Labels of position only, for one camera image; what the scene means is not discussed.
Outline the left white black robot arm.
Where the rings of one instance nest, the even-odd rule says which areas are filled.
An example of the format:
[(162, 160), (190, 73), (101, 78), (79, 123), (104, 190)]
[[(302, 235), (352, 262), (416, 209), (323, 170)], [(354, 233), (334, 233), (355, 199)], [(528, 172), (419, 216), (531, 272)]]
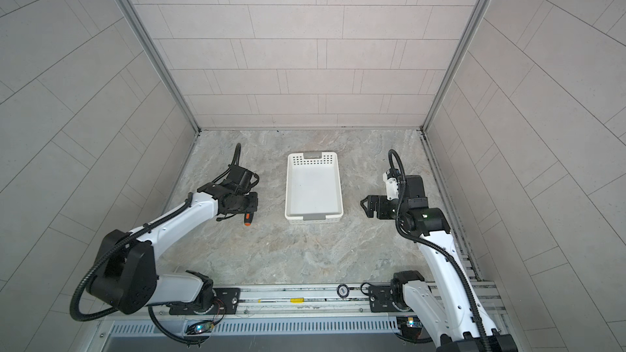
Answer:
[(215, 306), (213, 280), (197, 271), (157, 273), (169, 247), (209, 220), (241, 215), (250, 222), (258, 209), (259, 176), (237, 165), (187, 194), (184, 203), (131, 231), (115, 230), (101, 241), (94, 264), (76, 287), (69, 313), (79, 322), (114, 312), (130, 315), (145, 306), (174, 306), (204, 314)]

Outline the orange black handled screwdriver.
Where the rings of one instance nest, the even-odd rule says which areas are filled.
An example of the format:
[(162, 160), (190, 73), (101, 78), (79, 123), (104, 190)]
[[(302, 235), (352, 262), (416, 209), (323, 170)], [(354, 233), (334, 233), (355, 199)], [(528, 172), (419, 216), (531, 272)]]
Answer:
[(254, 213), (247, 213), (244, 219), (244, 225), (249, 227), (252, 225), (253, 221), (254, 221)]

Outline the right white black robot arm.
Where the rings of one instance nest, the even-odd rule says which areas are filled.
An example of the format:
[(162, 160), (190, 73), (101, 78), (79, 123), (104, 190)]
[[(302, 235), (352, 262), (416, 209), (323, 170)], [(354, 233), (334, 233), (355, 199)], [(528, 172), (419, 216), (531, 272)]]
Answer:
[(436, 300), (417, 271), (402, 271), (391, 280), (394, 305), (417, 314), (438, 351), (515, 351), (479, 300), (456, 252), (450, 225), (439, 208), (431, 208), (422, 177), (402, 177), (397, 169), (383, 174), (386, 195), (365, 197), (367, 217), (395, 222), (401, 237), (416, 243), (440, 293)]

